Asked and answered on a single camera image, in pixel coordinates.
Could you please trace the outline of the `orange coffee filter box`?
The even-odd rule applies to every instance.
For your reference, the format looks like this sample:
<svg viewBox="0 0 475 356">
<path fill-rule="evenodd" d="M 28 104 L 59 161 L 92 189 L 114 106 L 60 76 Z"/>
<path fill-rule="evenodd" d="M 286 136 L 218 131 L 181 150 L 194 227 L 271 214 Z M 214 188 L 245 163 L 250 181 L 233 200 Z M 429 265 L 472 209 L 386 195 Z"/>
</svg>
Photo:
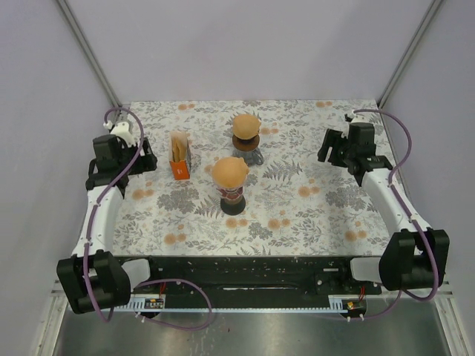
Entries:
<svg viewBox="0 0 475 356">
<path fill-rule="evenodd" d="M 168 161 L 175 180 L 187 180 L 191 176 L 191 151 L 189 135 L 183 131 L 171 131 L 168 141 Z"/>
</svg>

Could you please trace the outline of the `grey glass carafe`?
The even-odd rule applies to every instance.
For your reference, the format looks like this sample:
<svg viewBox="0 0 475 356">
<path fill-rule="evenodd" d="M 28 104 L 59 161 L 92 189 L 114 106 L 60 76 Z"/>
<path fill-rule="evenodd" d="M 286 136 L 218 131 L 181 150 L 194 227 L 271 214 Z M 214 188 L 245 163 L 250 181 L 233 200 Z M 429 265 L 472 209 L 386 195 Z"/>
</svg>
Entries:
<svg viewBox="0 0 475 356">
<path fill-rule="evenodd" d="M 264 158 L 259 148 L 252 151 L 240 151 L 238 149 L 233 150 L 233 156 L 237 158 L 243 158 L 244 162 L 249 166 L 262 165 Z"/>
</svg>

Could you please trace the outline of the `clear glass dripper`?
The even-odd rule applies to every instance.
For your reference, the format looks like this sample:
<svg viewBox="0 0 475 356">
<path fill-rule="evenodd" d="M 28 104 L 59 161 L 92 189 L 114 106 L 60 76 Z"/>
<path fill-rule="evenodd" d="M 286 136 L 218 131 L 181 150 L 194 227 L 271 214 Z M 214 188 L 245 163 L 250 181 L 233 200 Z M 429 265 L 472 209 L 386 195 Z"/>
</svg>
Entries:
<svg viewBox="0 0 475 356">
<path fill-rule="evenodd" d="M 235 201 L 240 200 L 243 196 L 243 186 L 239 185 L 236 187 L 226 188 L 220 185 L 216 185 L 216 190 L 223 200 Z"/>
</svg>

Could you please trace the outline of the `brown paper coffee filter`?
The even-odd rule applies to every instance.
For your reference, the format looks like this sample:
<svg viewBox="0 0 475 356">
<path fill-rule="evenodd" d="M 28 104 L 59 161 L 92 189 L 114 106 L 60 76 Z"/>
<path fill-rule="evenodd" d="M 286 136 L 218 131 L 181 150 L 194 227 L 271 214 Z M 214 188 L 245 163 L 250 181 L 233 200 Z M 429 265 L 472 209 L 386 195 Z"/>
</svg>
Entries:
<svg viewBox="0 0 475 356">
<path fill-rule="evenodd" d="M 233 119 L 232 132 L 238 139 L 249 140 L 259 134 L 261 121 L 255 115 L 240 114 Z"/>
</svg>

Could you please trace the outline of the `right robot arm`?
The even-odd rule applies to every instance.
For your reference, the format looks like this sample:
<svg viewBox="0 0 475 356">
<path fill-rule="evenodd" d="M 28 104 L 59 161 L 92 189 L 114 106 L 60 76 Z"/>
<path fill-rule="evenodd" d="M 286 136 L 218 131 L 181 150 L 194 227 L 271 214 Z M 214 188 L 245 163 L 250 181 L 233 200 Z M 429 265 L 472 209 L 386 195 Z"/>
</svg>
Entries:
<svg viewBox="0 0 475 356">
<path fill-rule="evenodd" d="M 352 294 L 364 281 L 387 290 L 411 291 L 442 285 L 450 240 L 416 212 L 393 178 L 393 166 L 376 153 L 375 130 L 370 123 L 351 123 L 346 133 L 326 131 L 318 160 L 345 168 L 371 198 L 390 235 L 380 257 L 354 257 L 337 278 L 339 288 Z"/>
</svg>

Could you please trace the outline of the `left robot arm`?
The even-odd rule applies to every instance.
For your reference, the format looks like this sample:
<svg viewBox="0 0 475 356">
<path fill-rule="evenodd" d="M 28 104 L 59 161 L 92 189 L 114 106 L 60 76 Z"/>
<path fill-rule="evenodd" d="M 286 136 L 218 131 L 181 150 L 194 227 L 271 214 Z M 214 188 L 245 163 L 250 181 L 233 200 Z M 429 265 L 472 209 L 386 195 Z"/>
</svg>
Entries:
<svg viewBox="0 0 475 356">
<path fill-rule="evenodd" d="M 161 284 L 160 273 L 150 268 L 146 259 L 121 263 L 112 254 L 114 226 L 129 177 L 157 167 L 148 140 L 129 146 L 123 138 L 106 134 L 93 140 L 93 149 L 81 234 L 71 256 L 56 266 L 59 282 L 76 314 L 124 306 L 136 287 L 152 293 Z"/>
</svg>

